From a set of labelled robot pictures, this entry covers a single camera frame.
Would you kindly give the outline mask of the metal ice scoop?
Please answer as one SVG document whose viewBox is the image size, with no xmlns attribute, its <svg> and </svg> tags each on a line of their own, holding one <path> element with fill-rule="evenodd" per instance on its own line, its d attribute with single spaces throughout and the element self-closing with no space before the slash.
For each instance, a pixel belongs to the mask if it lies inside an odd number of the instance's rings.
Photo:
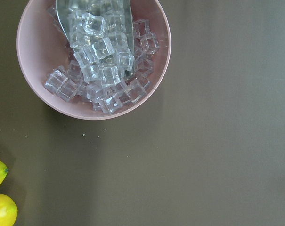
<svg viewBox="0 0 285 226">
<path fill-rule="evenodd" d="M 134 75 L 134 35 L 128 0 L 57 0 L 57 18 L 83 75 L 99 80 L 100 69 Z"/>
</svg>

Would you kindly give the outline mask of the clear ice cubes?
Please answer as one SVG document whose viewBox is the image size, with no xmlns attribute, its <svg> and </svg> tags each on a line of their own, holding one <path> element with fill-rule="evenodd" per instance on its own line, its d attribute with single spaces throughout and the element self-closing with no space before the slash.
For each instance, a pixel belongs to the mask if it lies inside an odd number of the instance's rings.
<svg viewBox="0 0 285 226">
<path fill-rule="evenodd" d="M 69 0 L 68 66 L 58 66 L 44 88 L 66 102 L 80 96 L 94 111 L 112 114 L 147 93 L 159 42 L 149 20 L 130 19 L 127 0 Z"/>
</svg>

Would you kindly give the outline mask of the pink bowl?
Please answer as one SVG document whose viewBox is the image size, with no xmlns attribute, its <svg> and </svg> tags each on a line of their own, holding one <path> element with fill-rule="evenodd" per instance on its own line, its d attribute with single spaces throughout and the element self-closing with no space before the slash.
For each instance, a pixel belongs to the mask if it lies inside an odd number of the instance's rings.
<svg viewBox="0 0 285 226">
<path fill-rule="evenodd" d="M 59 66 L 69 64 L 67 39 L 53 25 L 54 19 L 47 12 L 52 0 L 31 0 L 28 2 L 19 22 L 16 49 L 23 75 L 36 95 L 58 112 L 82 120 L 107 120 L 125 115 L 145 103 L 160 85 L 167 70 L 171 54 L 171 33 L 165 12 L 157 0 L 132 0 L 134 19 L 146 18 L 150 28 L 157 35 L 159 50 L 152 58 L 154 71 L 148 79 L 151 84 L 146 94 L 136 103 L 125 104 L 112 114 L 94 111 L 92 104 L 74 96 L 66 102 L 56 95 L 66 76 L 54 72 Z"/>
</svg>

